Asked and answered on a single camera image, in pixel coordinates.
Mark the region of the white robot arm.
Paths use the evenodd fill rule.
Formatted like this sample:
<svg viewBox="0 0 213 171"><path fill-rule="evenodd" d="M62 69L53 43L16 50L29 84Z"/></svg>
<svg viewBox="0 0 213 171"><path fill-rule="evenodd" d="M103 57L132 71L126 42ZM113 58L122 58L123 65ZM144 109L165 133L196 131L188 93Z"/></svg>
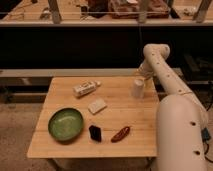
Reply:
<svg viewBox="0 0 213 171"><path fill-rule="evenodd" d="M201 131L208 113L195 93L166 63L167 44L147 44L138 73L157 76L167 96L157 107L156 141L158 171L207 171Z"/></svg>

